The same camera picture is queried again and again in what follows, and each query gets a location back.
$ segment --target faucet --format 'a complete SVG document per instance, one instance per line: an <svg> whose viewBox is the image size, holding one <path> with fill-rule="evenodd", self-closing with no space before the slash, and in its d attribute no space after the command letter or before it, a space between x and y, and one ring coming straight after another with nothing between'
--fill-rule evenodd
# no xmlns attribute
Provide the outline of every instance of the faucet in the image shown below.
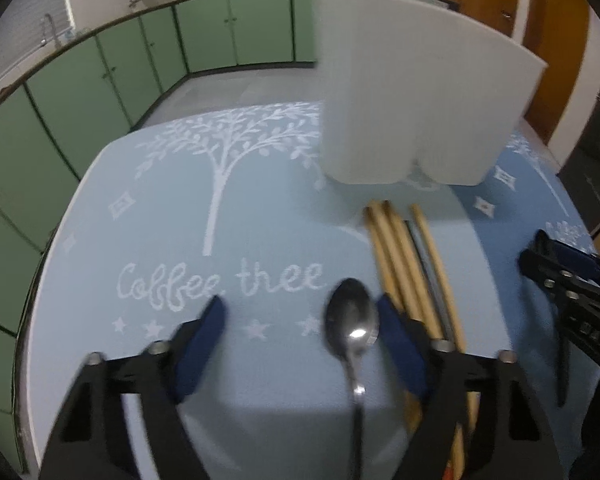
<svg viewBox="0 0 600 480"><path fill-rule="evenodd" d="M40 18L40 27L42 28L42 41L40 41L40 47L46 45L46 31L45 31L45 18L49 21L51 25L51 33L54 35L54 43L56 44L56 50L60 48L62 45L60 44L60 40L58 39L58 33L56 32L56 24L54 23L54 19L48 12Z"/></svg>

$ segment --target window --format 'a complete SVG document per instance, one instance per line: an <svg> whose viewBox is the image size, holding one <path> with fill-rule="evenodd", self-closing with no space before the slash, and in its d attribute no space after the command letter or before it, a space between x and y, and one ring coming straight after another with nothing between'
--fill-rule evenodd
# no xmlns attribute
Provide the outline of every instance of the window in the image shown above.
<svg viewBox="0 0 600 480"><path fill-rule="evenodd" d="M0 79L40 47L40 20L49 13L60 36L70 28L65 0L13 0L0 17ZM46 40L53 41L48 22Z"/></svg>

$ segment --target metal spoon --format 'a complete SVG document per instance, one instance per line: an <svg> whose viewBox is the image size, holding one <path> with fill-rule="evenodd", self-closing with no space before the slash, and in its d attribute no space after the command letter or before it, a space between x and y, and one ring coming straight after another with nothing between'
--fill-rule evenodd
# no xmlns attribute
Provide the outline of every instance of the metal spoon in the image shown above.
<svg viewBox="0 0 600 480"><path fill-rule="evenodd" d="M365 351L378 338L378 311L365 286L347 278L331 293L324 311L324 334L331 352L340 359L353 396L352 480L362 474L362 420L365 387L358 371Z"/></svg>

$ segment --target table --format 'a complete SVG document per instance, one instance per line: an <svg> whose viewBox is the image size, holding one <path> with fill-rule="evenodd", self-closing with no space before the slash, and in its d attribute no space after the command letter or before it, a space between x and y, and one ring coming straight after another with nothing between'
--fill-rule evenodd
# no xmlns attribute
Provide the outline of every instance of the table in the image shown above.
<svg viewBox="0 0 600 480"><path fill-rule="evenodd" d="M573 353L567 405L555 407L548 303L516 269L538 228L592 250L564 189L514 133L476 187L414 172L390 186L346 186L318 165L318 103L210 112L129 134L93 162L50 248L32 314L26 405L38 461L85 355L119 358L168 338L213 294L229 307L202 386L179 407L214 479L346 478L352 408L320 334L343 278L380 293L361 211L392 200L430 221L468 352L514 348L556 433L563 464L599 371ZM365 477L391 478L406 446L402 396L376 344L365 355ZM156 478L138 402L126 399L139 468Z"/></svg>

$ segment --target floor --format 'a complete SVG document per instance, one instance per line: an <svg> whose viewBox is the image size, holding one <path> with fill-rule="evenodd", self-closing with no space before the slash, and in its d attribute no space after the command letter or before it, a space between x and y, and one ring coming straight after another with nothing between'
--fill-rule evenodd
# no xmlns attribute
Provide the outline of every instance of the floor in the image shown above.
<svg viewBox="0 0 600 480"><path fill-rule="evenodd" d="M229 72L190 79L161 103L144 122L160 124L224 108L294 101L318 101L320 84L311 68ZM560 165L535 131L521 120L520 132L556 173Z"/></svg>

